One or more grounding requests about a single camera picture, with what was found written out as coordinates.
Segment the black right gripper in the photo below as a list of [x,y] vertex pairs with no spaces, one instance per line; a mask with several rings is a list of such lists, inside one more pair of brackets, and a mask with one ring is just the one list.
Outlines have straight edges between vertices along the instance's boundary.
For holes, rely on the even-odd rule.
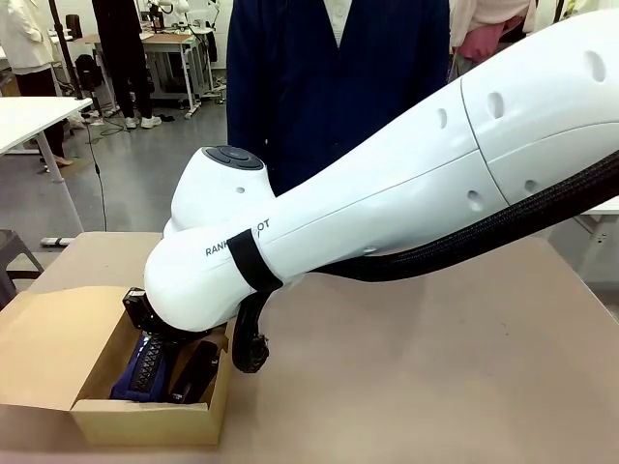
[[165,324],[152,308],[143,289],[131,287],[123,297],[122,303],[136,329],[149,335],[166,338]]

